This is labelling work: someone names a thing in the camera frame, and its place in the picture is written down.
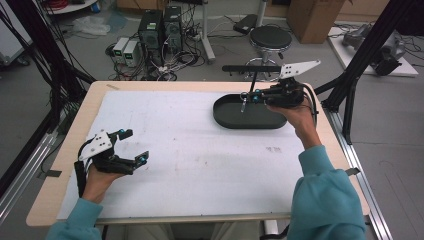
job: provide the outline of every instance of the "computer tower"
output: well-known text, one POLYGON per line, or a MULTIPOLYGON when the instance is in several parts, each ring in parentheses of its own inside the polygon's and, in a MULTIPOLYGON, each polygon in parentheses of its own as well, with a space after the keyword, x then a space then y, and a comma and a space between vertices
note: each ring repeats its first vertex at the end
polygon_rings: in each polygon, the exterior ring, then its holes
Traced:
POLYGON ((164 43, 163 13, 161 10, 146 10, 138 27, 143 49, 161 51, 164 43))
POLYGON ((178 53, 183 50, 181 7, 168 6, 164 16, 166 42, 168 52, 178 53))

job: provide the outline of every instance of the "human hand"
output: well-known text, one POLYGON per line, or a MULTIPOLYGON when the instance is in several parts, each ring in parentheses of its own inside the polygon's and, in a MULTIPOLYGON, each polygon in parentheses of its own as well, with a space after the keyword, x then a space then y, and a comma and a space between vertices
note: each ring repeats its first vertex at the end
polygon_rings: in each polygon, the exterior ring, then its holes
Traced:
POLYGON ((267 106, 273 112, 283 114, 287 121, 294 127, 296 135, 302 141, 305 149, 321 145, 318 133, 315 129, 311 106, 307 99, 295 108, 280 108, 267 106))
POLYGON ((105 197, 106 190, 112 185, 113 181, 124 176, 121 173, 99 172, 94 164, 88 169, 87 184, 82 198, 99 204, 105 197))

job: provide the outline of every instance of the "electronic equipment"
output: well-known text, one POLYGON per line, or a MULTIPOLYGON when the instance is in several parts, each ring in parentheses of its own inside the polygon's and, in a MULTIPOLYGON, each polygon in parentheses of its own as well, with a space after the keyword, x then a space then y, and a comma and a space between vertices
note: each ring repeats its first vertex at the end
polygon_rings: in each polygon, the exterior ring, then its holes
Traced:
POLYGON ((113 47, 113 55, 116 63, 125 64, 124 50, 129 40, 127 37, 121 37, 115 47, 113 47))
POLYGON ((255 27, 257 19, 258 16, 256 14, 249 14, 237 22, 233 26, 233 30, 243 34, 249 34, 250 30, 255 27))
POLYGON ((128 67, 137 67, 141 60, 138 40, 130 40, 124 50, 125 63, 128 67))
POLYGON ((161 10, 146 10, 138 27, 138 35, 143 49, 161 50, 165 40, 163 15, 161 10))
POLYGON ((178 53, 183 50, 181 7, 169 6, 165 8, 164 16, 166 42, 168 52, 178 53))
MULTIPOLYGON (((370 24, 363 24, 359 29, 346 33, 343 36, 343 46, 352 46, 354 50, 358 50, 372 27, 373 26, 370 24)), ((374 55, 370 66, 379 76, 389 75, 393 70, 402 65, 398 60, 405 53, 405 42, 402 39, 396 39, 395 34, 392 33, 384 45, 374 55)))

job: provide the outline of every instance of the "wooden table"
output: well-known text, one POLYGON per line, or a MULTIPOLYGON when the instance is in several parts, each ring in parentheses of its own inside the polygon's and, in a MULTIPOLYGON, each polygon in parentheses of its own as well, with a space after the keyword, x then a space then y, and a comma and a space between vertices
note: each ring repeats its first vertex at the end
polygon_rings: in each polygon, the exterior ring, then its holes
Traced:
MULTIPOLYGON (((256 88, 267 88, 271 83, 257 83, 256 88)), ((62 171, 59 178, 47 178, 37 199, 31 208, 27 224, 33 227, 50 226, 56 222, 57 214, 64 199, 67 184, 72 174, 73 163, 78 150, 86 141, 90 127, 99 111, 103 97, 108 91, 195 91, 195 92, 234 92, 240 93, 250 88, 248 82, 115 82, 99 81, 91 85, 84 102, 58 152, 52 170, 62 171)), ((326 146, 328 155, 335 168, 348 169, 349 164, 324 114, 318 115, 318 134, 326 146)), ((350 177, 361 199, 364 215, 369 214, 369 206, 364 198, 355 176, 350 177)), ((199 221, 222 221, 217 216, 202 218, 199 221)), ((116 223, 135 223, 134 221, 117 221, 116 223)))

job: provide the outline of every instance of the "person's arm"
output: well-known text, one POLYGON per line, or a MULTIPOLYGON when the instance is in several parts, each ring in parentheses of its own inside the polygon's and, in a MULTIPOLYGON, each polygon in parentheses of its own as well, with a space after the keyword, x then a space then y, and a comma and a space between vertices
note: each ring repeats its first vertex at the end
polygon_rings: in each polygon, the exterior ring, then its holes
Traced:
POLYGON ((46 239, 101 239, 99 230, 94 227, 103 209, 99 204, 112 182, 121 176, 122 174, 99 172, 91 165, 82 198, 78 199, 65 222, 57 222, 51 226, 46 239))
POLYGON ((315 129, 307 100, 292 109, 268 107, 293 125, 305 151, 296 184, 288 240, 365 240, 361 203, 349 177, 335 170, 315 129))

